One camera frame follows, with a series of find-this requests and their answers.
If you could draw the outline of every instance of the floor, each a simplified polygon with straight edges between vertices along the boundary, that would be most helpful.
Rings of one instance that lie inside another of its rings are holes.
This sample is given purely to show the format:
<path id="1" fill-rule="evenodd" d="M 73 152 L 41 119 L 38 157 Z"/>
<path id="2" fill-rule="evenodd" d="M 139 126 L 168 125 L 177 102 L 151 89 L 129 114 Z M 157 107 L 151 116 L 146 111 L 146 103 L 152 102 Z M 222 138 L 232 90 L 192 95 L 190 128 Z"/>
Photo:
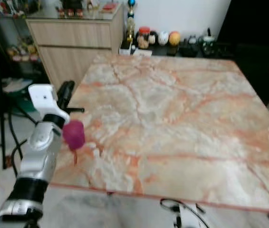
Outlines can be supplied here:
<path id="1" fill-rule="evenodd" d="M 38 120 L 38 113 L 31 113 Z M 26 139 L 34 125 L 27 119 L 13 117 L 19 141 Z M 14 148 L 14 141 L 6 123 L 7 154 Z M 0 206 L 11 191 L 15 177 L 11 168 L 1 171 L 0 157 Z M 247 212 L 233 209 L 214 208 L 205 205 L 201 215 L 211 228 L 269 228 L 266 213 Z M 50 186 L 44 202 L 44 217 L 40 226 L 64 227 L 106 227 L 173 228 L 175 215 L 163 210 L 159 200 L 126 196 L 107 196 L 100 192 Z"/>

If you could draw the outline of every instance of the pink cup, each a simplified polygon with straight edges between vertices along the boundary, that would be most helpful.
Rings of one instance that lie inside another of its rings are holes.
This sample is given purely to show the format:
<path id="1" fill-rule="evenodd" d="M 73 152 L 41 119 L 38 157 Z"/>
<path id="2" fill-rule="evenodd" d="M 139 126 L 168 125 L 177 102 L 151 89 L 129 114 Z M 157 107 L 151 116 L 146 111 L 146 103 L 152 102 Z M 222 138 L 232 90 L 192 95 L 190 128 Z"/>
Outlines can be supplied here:
<path id="1" fill-rule="evenodd" d="M 78 120 L 71 120 L 63 127 L 63 138 L 71 150 L 81 148 L 85 143 L 83 123 Z"/>

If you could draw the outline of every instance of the red lid jar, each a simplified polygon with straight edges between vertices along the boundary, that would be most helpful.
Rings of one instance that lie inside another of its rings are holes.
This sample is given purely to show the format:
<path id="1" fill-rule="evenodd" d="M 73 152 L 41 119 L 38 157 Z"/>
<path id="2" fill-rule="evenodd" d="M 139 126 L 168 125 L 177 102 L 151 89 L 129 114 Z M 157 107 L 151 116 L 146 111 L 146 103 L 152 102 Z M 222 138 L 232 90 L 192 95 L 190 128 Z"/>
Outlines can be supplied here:
<path id="1" fill-rule="evenodd" d="M 140 49 L 148 49 L 150 28 L 143 26 L 139 28 L 138 46 Z"/>

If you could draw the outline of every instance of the cabinet drawer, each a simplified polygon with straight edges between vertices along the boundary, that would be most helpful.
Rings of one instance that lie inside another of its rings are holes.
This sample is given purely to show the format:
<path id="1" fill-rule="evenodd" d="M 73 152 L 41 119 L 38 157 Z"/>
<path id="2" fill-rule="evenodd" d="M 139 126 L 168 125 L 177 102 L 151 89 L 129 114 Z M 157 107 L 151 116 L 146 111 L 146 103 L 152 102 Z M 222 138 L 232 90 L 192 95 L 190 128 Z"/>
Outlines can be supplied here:
<path id="1" fill-rule="evenodd" d="M 87 22 L 28 23 L 38 45 L 110 48 L 110 25 Z"/>
<path id="2" fill-rule="evenodd" d="M 104 53 L 110 54 L 111 51 L 84 48 L 39 47 L 39 54 L 49 80 L 57 90 L 67 80 L 75 81 L 77 87 L 96 55 Z"/>

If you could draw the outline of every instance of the marble table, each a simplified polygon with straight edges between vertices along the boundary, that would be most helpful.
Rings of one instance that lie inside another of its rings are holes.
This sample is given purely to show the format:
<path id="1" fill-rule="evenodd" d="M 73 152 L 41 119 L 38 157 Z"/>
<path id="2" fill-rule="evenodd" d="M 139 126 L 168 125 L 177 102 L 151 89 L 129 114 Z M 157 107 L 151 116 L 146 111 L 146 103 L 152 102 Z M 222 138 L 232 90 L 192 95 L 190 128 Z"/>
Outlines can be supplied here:
<path id="1" fill-rule="evenodd" d="M 269 211 L 269 112 L 232 61 L 98 56 L 53 184 Z"/>

